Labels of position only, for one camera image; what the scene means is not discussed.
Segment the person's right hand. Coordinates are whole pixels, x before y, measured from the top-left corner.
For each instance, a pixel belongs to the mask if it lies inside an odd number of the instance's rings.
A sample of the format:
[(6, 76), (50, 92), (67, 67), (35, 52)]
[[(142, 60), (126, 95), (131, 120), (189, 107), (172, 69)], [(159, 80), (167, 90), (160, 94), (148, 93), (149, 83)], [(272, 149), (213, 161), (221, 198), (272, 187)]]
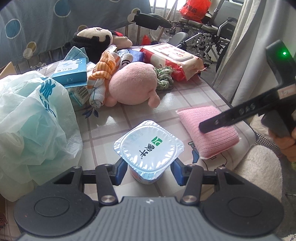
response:
[(290, 162), (295, 162), (296, 150), (295, 150), (295, 129), (292, 131), (291, 136), (280, 138), (271, 130), (268, 130), (269, 135), (280, 148), (281, 152), (287, 157)]

